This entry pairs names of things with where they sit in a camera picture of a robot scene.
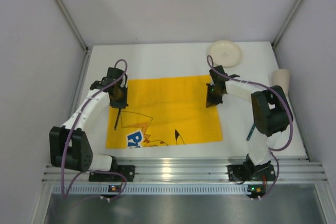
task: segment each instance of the gray wall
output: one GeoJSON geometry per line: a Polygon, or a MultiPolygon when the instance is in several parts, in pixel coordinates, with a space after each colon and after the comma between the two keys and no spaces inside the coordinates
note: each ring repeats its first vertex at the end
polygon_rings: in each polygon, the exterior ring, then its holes
{"type": "Polygon", "coordinates": [[[88,45],[272,41],[295,0],[63,0],[88,45]]]}
{"type": "Polygon", "coordinates": [[[0,0],[0,223],[28,223],[83,51],[53,0],[0,0]]]}
{"type": "Polygon", "coordinates": [[[336,0],[306,0],[277,49],[308,148],[336,195],[336,0]]]}

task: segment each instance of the cup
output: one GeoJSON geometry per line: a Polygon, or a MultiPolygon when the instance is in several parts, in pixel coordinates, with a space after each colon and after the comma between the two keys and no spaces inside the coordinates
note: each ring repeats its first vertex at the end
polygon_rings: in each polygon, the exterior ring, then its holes
{"type": "Polygon", "coordinates": [[[272,84],[279,85],[284,90],[285,95],[288,95],[290,72],[288,69],[278,69],[272,73],[272,84]]]}

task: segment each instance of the white tabletop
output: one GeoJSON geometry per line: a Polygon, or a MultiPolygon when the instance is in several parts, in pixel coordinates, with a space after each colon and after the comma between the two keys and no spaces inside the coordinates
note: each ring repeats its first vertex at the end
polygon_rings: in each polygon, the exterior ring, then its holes
{"type": "MultiPolygon", "coordinates": [[[[197,76],[209,73],[206,51],[211,43],[189,44],[147,44],[94,46],[86,74],[81,101],[90,85],[106,76],[107,68],[113,67],[118,59],[128,62],[128,77],[132,79],[155,79],[164,77],[197,76]]],[[[240,64],[226,68],[228,74],[238,74],[241,79],[270,85],[272,72],[278,69],[269,42],[238,42],[243,59],[240,64]]],[[[94,152],[116,157],[245,157],[248,153],[246,137],[253,124],[251,104],[231,95],[223,97],[218,107],[223,141],[183,146],[166,146],[135,149],[106,149],[107,122],[109,110],[102,111],[96,125],[87,132],[94,152]]],[[[276,153],[278,157],[307,157],[294,121],[291,145],[276,153]]],[[[284,131],[275,148],[282,147],[289,135],[284,131]]]]}

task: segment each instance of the white plate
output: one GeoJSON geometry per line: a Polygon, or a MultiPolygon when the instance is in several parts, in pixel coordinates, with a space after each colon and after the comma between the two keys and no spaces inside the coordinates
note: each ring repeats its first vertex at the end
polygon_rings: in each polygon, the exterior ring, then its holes
{"type": "Polygon", "coordinates": [[[214,64],[233,67],[242,60],[242,52],[237,44],[228,40],[219,40],[211,44],[207,51],[214,59],[214,64]]]}

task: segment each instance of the yellow cloth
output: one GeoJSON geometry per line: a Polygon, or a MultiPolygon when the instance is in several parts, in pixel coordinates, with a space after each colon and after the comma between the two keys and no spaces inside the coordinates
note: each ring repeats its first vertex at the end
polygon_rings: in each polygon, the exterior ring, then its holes
{"type": "Polygon", "coordinates": [[[206,108],[210,76],[130,80],[128,104],[110,107],[106,148],[201,144],[222,140],[217,107],[206,108]]]}

